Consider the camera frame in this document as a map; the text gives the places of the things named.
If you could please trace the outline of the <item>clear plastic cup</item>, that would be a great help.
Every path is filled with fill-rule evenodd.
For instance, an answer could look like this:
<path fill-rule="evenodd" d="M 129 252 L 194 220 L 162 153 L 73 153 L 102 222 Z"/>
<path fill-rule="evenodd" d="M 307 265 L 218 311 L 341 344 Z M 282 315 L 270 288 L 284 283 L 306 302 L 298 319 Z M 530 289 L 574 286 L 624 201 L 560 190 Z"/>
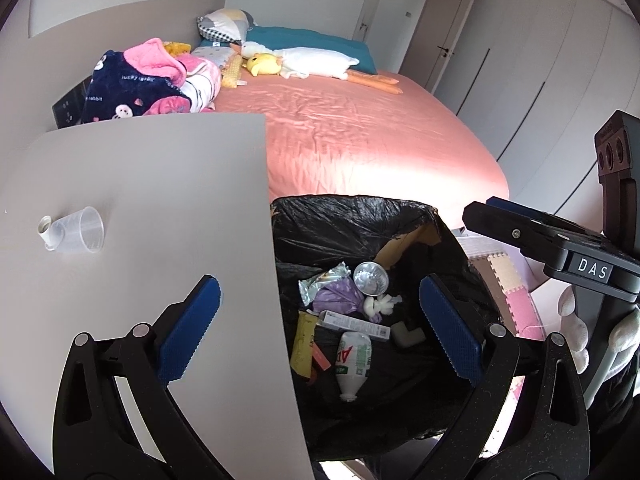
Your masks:
<path fill-rule="evenodd" d="M 102 217 L 91 206 L 78 210 L 55 221 L 61 232 L 57 252 L 88 252 L 96 254 L 103 248 L 105 229 Z"/>

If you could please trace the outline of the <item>yellow snack packet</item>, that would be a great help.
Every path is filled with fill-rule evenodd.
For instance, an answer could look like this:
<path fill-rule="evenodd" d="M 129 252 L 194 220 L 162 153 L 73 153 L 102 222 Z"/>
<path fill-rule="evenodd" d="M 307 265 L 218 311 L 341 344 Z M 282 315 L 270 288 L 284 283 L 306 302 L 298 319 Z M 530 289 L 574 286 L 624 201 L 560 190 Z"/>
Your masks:
<path fill-rule="evenodd" d="M 290 365 L 303 378 L 311 378 L 312 355 L 314 354 L 314 331 L 318 318 L 306 311 L 298 316 Z"/>

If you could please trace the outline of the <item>round foil tray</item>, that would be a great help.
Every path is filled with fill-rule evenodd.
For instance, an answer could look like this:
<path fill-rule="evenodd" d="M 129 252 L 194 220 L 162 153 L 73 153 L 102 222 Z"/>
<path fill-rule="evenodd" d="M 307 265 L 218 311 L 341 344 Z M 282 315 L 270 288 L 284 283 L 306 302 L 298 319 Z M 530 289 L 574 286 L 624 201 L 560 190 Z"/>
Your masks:
<path fill-rule="evenodd" d="M 388 289 L 390 279 L 385 269 L 374 261 L 358 264 L 352 272 L 352 280 L 358 290 L 369 297 L 381 296 Z"/>

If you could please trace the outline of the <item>white AD drink bottle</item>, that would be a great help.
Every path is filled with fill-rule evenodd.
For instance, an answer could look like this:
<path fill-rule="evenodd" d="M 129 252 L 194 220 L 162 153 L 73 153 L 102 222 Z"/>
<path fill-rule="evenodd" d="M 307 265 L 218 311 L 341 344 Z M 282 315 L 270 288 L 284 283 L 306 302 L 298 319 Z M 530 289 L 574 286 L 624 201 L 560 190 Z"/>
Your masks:
<path fill-rule="evenodd" d="M 372 358 L 372 342 L 368 335 L 346 332 L 338 345 L 335 375 L 340 398 L 345 402 L 357 400 L 357 394 L 367 381 Z"/>

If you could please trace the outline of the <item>silver printed snack wrapper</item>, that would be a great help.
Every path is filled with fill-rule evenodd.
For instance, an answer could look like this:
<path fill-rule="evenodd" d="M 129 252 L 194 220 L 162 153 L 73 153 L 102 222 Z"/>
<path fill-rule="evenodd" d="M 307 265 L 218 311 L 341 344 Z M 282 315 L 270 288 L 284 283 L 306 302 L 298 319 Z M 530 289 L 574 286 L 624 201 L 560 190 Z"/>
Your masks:
<path fill-rule="evenodd" d="M 344 280 L 344 278 L 349 278 L 350 274 L 352 274 L 352 271 L 349 270 L 347 264 L 341 262 L 326 272 L 322 272 L 312 276 L 311 278 L 306 278 L 306 280 L 299 281 L 298 290 L 300 293 L 300 299 L 303 301 L 303 305 L 305 307 L 310 306 L 314 301 L 314 298 L 318 295 L 320 289 L 328 286 L 329 284 Z"/>

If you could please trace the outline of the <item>white carton box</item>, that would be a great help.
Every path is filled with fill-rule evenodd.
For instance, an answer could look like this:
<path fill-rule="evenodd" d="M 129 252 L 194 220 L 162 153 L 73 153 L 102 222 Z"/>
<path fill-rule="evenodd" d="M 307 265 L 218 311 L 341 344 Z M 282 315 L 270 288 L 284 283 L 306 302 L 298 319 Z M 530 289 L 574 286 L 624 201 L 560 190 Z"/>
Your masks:
<path fill-rule="evenodd" d="M 362 333 L 371 339 L 379 341 L 388 341 L 390 339 L 389 327 L 333 311 L 321 312 L 319 314 L 319 325 L 327 330 L 334 330 L 334 332 Z"/>

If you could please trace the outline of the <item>purple knotted plastic bag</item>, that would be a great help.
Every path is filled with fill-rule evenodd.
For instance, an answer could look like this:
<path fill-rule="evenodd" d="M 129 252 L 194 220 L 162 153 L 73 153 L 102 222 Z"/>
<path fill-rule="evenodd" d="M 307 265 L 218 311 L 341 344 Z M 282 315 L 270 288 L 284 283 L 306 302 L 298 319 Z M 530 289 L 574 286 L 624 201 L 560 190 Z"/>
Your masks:
<path fill-rule="evenodd" d="M 350 278 L 342 278 L 319 289 L 312 300 L 314 312 L 331 311 L 349 315 L 363 305 L 364 296 Z"/>

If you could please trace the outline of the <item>grey foam corner protector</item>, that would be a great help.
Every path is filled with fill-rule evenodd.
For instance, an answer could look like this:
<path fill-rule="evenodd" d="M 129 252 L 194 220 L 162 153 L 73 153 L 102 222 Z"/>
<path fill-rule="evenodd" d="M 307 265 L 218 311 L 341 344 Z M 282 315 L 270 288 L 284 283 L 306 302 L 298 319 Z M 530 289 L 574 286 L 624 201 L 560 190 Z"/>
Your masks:
<path fill-rule="evenodd" d="M 404 322 L 395 323 L 391 328 L 392 336 L 402 348 L 410 348 L 425 340 L 425 334 L 421 327 L 408 330 Z"/>

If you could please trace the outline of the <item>orange pink small box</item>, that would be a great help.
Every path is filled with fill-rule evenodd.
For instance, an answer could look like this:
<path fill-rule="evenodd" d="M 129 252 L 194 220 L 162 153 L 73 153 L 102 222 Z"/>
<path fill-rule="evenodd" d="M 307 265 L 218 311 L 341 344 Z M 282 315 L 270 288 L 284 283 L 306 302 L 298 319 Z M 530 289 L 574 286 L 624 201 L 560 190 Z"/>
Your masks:
<path fill-rule="evenodd" d="M 318 344 L 316 344 L 315 342 L 311 344 L 311 355 L 314 362 L 322 370 L 328 370 L 331 367 L 330 361 L 326 358 L 321 349 L 318 347 Z"/>

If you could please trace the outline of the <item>black lined trash bin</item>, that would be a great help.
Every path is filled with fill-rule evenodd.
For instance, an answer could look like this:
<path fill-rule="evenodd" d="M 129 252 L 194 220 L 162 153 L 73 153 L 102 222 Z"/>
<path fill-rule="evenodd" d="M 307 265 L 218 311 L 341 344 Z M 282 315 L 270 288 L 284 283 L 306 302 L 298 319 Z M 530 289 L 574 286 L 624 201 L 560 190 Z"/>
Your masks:
<path fill-rule="evenodd" d="M 416 229 L 425 240 L 403 249 L 390 267 L 390 292 L 401 304 L 387 320 L 420 330 L 409 347 L 396 339 L 372 344 L 369 377 L 356 400 L 340 398 L 333 370 L 293 384 L 312 460 L 356 460 L 386 453 L 414 438 L 445 431 L 473 390 L 452 367 L 420 307 L 419 287 L 436 275 L 454 298 L 469 301 L 486 320 L 500 314 L 482 277 L 437 214 L 411 200 L 372 196 L 304 195 L 271 205 L 271 229 L 287 344 L 294 342 L 303 303 L 298 283 L 344 262 L 372 261 L 391 240 Z"/>

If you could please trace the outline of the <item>white goose plush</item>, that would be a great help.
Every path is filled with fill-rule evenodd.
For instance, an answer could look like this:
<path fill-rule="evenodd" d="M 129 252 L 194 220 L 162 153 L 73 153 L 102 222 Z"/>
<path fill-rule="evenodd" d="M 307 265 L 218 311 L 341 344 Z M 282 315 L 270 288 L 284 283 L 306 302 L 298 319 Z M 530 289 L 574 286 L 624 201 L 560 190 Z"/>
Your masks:
<path fill-rule="evenodd" d="M 238 47 L 238 52 L 244 60 L 258 53 L 270 53 L 282 58 L 282 70 L 278 76 L 306 79 L 310 76 L 346 80 L 354 84 L 361 84 L 369 88 L 381 90 L 390 94 L 402 93 L 399 80 L 384 75 L 369 75 L 355 70 L 359 63 L 356 58 L 350 58 L 341 52 L 316 48 L 296 47 L 281 50 L 270 50 L 262 44 L 247 41 Z"/>

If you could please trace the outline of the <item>navy pink blanket pile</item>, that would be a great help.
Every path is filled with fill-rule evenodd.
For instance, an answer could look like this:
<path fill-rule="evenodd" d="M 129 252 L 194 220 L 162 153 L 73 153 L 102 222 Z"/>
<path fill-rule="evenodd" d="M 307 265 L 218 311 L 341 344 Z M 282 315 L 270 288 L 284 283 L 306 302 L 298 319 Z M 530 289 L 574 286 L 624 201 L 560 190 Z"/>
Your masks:
<path fill-rule="evenodd" d="M 152 38 L 125 51 L 108 50 L 100 57 L 80 121 L 211 112 L 220 89 L 216 64 L 189 52 L 173 56 L 162 40 Z"/>

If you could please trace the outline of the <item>yellow duck plush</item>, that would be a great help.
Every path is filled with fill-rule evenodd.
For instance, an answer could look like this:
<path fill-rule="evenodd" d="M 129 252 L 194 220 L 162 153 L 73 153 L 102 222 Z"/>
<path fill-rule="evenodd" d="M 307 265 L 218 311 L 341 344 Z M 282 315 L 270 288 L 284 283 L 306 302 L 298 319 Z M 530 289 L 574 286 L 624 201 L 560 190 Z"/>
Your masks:
<path fill-rule="evenodd" d="M 282 70 L 282 58 L 270 53 L 258 53 L 245 60 L 245 68 L 253 77 L 279 75 Z"/>

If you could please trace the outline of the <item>checkered grey pillow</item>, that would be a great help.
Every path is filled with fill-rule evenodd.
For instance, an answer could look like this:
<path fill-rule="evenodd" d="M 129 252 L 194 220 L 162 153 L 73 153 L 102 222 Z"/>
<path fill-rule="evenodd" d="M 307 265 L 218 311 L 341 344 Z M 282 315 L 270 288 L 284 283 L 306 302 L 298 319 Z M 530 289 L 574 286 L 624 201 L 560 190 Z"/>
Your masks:
<path fill-rule="evenodd" d="M 254 18 L 240 9 L 219 9 L 199 16 L 196 26 L 201 37 L 221 44 L 242 44 L 255 26 Z"/>

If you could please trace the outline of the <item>black wall switch panel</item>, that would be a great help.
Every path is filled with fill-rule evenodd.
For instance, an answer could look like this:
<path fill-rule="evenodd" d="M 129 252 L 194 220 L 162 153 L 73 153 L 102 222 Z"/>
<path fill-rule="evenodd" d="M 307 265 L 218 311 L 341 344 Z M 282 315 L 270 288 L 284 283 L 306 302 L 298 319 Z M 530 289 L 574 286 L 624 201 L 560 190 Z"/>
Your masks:
<path fill-rule="evenodd" d="M 88 76 L 52 105 L 56 128 L 67 128 L 80 123 L 90 82 L 91 77 Z"/>

